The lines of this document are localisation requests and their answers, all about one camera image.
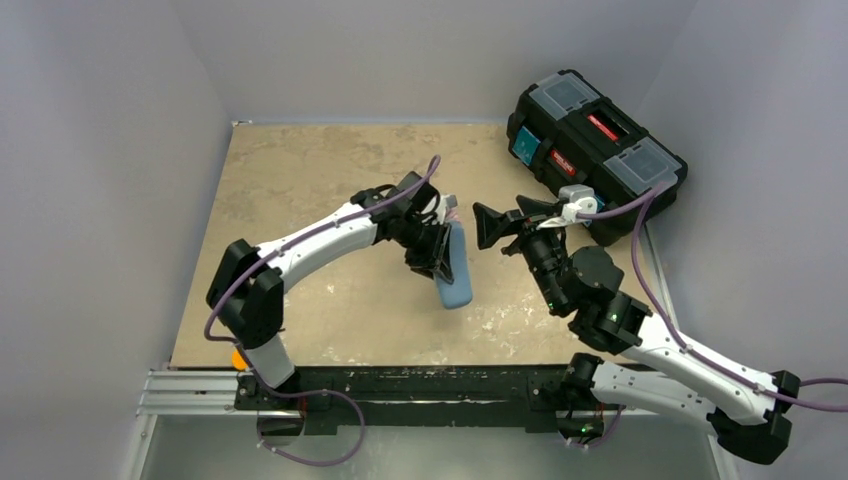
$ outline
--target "sponge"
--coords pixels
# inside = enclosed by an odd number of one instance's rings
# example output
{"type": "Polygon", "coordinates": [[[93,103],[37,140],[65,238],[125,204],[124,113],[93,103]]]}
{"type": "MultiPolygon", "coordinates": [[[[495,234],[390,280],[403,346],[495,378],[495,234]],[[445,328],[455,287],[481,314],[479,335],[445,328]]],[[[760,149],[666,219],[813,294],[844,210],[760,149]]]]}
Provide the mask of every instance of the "sponge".
{"type": "Polygon", "coordinates": [[[447,283],[435,277],[436,288],[442,305],[448,310],[460,308],[471,303],[471,275],[468,272],[468,256],[465,253],[465,230],[458,221],[451,220],[451,232],[448,248],[450,254],[453,283],[447,283]]]}

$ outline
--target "beige table surface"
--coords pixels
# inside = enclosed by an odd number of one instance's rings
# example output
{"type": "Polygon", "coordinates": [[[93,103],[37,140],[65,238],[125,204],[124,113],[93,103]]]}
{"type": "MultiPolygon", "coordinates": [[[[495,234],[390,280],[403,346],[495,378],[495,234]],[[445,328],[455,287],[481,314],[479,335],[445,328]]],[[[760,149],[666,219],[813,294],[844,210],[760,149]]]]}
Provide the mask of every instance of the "beige table surface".
{"type": "MultiPolygon", "coordinates": [[[[357,191],[424,173],[459,200],[474,301],[445,310],[432,281],[409,271],[403,249],[383,242],[310,275],[285,299],[282,334],[301,365],[447,365],[567,363],[591,351],[551,317],[520,256],[478,251],[471,205],[504,211],[515,196],[553,199],[507,152],[500,125],[240,125],[234,128],[192,281],[171,365],[231,366],[232,347],[203,338],[204,302],[224,249],[288,235],[335,211],[357,191]]],[[[568,230],[569,252],[593,245],[568,230]]],[[[624,291],[645,301],[629,259],[629,241],[608,249],[625,271],[624,291]]],[[[218,323],[213,330],[225,334],[218,323]]]]}

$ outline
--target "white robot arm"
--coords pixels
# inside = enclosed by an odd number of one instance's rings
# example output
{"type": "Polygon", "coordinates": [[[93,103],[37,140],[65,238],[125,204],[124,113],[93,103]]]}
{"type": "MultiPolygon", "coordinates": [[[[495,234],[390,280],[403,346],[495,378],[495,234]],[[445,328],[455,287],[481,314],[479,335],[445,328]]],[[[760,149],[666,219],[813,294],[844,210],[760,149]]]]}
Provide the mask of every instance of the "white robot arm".
{"type": "Polygon", "coordinates": [[[797,397],[798,377],[757,371],[670,331],[658,314],[619,291],[624,272],[602,247],[584,247],[569,256],[556,229],[578,223],[579,213],[595,213],[592,199],[591,189],[574,186],[561,191],[560,201],[553,204],[518,196],[519,210],[499,213],[479,203],[473,207],[478,247],[490,248],[500,238],[515,235],[501,252],[524,257],[551,315],[574,313],[568,326],[583,343],[655,370],[634,371],[578,354],[561,390],[540,393],[567,395],[582,388],[590,400],[692,424],[716,435],[719,444],[742,458],[774,461],[788,444],[791,423],[783,414],[789,404],[764,392],[797,397]],[[693,351],[757,388],[720,373],[695,358],[693,351]]]}
{"type": "Polygon", "coordinates": [[[450,258],[454,227],[446,221],[448,211],[456,206],[454,196],[441,195],[425,182],[408,198],[383,203],[419,181],[421,177],[410,172],[397,186],[358,192],[331,215],[291,235],[255,247],[242,239],[227,248],[206,296],[210,307],[221,301],[222,292],[251,265],[268,258],[251,281],[224,300],[219,315],[254,372],[268,386],[280,387],[295,373],[278,335],[283,324],[283,295],[324,265],[393,240],[406,249],[405,262],[413,272],[454,283],[450,258]]]}

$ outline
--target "white wall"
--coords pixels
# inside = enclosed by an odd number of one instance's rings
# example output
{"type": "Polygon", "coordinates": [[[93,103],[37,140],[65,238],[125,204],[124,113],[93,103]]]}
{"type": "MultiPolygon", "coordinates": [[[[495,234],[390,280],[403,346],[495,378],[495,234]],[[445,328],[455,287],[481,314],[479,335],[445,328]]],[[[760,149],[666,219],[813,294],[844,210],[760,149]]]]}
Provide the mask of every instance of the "white wall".
{"type": "Polygon", "coordinates": [[[174,0],[232,118],[504,119],[579,69],[634,110],[695,0],[174,0]]]}
{"type": "MultiPolygon", "coordinates": [[[[700,0],[636,114],[690,161],[654,225],[681,327],[802,378],[848,373],[846,24],[841,0],[700,0]]],[[[848,416],[790,418],[790,449],[743,478],[845,478],[848,416]]]]}
{"type": "Polygon", "coordinates": [[[0,477],[116,478],[228,132],[166,0],[0,3],[0,477]]]}

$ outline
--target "toolbox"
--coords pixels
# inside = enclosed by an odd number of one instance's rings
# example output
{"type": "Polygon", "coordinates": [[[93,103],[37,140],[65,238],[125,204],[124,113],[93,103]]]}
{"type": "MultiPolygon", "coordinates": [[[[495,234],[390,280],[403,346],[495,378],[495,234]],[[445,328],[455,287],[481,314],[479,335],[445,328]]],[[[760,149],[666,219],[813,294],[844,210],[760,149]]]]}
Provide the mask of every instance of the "toolbox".
{"type": "MultiPolygon", "coordinates": [[[[677,198],[688,165],[574,70],[527,88],[507,124],[510,153],[556,195],[561,187],[592,187],[598,211],[620,207],[661,183],[669,185],[647,218],[677,198]]],[[[639,209],[587,224],[609,246],[633,231],[639,209]]]]}

